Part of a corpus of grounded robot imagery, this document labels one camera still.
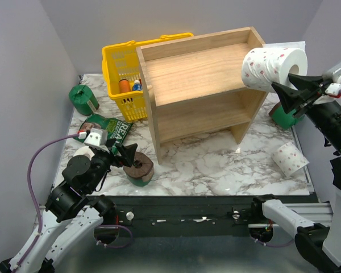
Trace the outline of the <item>floral paper towel roll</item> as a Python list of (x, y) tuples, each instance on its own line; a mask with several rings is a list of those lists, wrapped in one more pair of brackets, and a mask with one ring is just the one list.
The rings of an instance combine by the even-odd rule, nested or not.
[(288, 75), (307, 75), (306, 42), (265, 44), (250, 50), (242, 64), (242, 82), (249, 88), (274, 92), (272, 83), (277, 82), (292, 89)]
[(94, 152), (91, 150), (90, 147), (85, 146), (85, 147), (81, 147), (79, 148), (74, 154), (73, 156), (78, 156), (78, 155), (84, 155), (87, 158), (89, 158), (90, 160), (92, 159), (92, 157), (94, 156)]
[(272, 152), (271, 157), (286, 177), (309, 164), (303, 153), (292, 143), (288, 142)]

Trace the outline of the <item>green brown roll front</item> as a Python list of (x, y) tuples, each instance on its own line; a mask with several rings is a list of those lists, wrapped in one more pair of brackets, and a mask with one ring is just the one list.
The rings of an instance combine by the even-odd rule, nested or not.
[(123, 167), (129, 181), (137, 187), (145, 187), (154, 175), (153, 161), (144, 153), (136, 152), (131, 167)]

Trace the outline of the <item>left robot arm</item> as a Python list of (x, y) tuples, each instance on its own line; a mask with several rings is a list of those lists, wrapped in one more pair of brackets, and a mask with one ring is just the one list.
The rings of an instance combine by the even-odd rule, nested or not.
[(0, 263), (0, 272), (54, 272), (56, 266), (77, 241), (96, 228), (109, 229), (116, 239), (121, 230), (115, 204), (105, 195), (90, 198), (104, 182), (111, 167), (132, 166), (137, 144), (117, 145), (115, 139), (104, 146), (93, 146), (91, 158), (72, 157), (62, 172), (63, 182), (48, 196), (45, 210), (39, 213), (38, 227), (16, 256)]

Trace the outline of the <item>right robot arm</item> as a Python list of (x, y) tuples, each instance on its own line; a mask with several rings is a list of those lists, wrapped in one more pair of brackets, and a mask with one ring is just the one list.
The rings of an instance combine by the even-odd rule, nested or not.
[(335, 150), (330, 160), (335, 205), (330, 226), (308, 220), (274, 195), (253, 198), (251, 218), (272, 221), (294, 239), (300, 256), (320, 272), (341, 272), (341, 84), (326, 76), (289, 74), (291, 86), (273, 82), (285, 112), (306, 115)]

